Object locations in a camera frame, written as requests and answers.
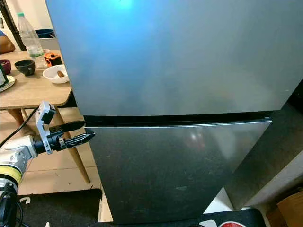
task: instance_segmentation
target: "plastic water bottle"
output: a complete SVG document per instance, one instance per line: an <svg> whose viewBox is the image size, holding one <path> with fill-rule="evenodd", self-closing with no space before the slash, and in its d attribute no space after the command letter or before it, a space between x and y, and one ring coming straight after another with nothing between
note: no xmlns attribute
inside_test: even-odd
<svg viewBox="0 0 303 227"><path fill-rule="evenodd" d="M24 17L24 13L17 13L19 20L19 33L29 56L35 61L36 68L46 68L44 52L39 42L38 35L31 24Z"/></svg>

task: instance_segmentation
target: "white wall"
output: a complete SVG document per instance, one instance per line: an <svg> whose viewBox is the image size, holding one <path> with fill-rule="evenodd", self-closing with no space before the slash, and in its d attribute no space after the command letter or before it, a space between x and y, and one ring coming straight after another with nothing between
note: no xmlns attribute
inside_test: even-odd
<svg viewBox="0 0 303 227"><path fill-rule="evenodd" d="M30 22L35 30L53 28L45 0L6 0L6 2L17 29L17 13L19 12L24 12L26 19Z"/></svg>

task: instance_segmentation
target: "small cup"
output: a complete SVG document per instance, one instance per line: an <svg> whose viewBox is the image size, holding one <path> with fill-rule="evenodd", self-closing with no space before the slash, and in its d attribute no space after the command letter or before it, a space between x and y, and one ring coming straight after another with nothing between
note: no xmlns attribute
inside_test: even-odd
<svg viewBox="0 0 303 227"><path fill-rule="evenodd" d="M21 61L17 61L15 63L16 69L23 73L25 76L33 75L35 72L35 62L31 59L25 59Z"/></svg>
<svg viewBox="0 0 303 227"><path fill-rule="evenodd" d="M10 74L10 69L11 69L10 61L8 59L1 59L0 64L4 69L5 75Z"/></svg>

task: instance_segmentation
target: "freezer door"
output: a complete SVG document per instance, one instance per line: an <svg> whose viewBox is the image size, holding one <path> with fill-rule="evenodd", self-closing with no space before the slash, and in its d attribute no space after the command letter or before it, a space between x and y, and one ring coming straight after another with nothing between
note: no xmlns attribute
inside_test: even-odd
<svg viewBox="0 0 303 227"><path fill-rule="evenodd" d="M82 115L277 110L302 79L302 0L46 2Z"/></svg>
<svg viewBox="0 0 303 227"><path fill-rule="evenodd" d="M269 124L89 128L114 222L197 218Z"/></svg>

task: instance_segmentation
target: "black mat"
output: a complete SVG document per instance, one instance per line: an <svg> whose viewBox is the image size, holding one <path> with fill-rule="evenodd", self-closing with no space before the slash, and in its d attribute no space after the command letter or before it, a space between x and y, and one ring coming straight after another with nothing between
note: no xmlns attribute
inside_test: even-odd
<svg viewBox="0 0 303 227"><path fill-rule="evenodd" d="M214 220L219 227L225 222L241 223L245 227L266 227L262 214L256 209L242 210L242 211L227 211L211 214L204 214L200 218L166 222L166 223L154 223L154 224L140 224L140 225L114 225L111 223L97 223L92 227L189 227L191 225L197 225L201 221ZM241 225L226 224L224 227L241 227Z"/></svg>
<svg viewBox="0 0 303 227"><path fill-rule="evenodd" d="M98 221L99 189L28 196L30 204L21 204L23 221L31 227L45 227L47 222L50 227L89 227Z"/></svg>

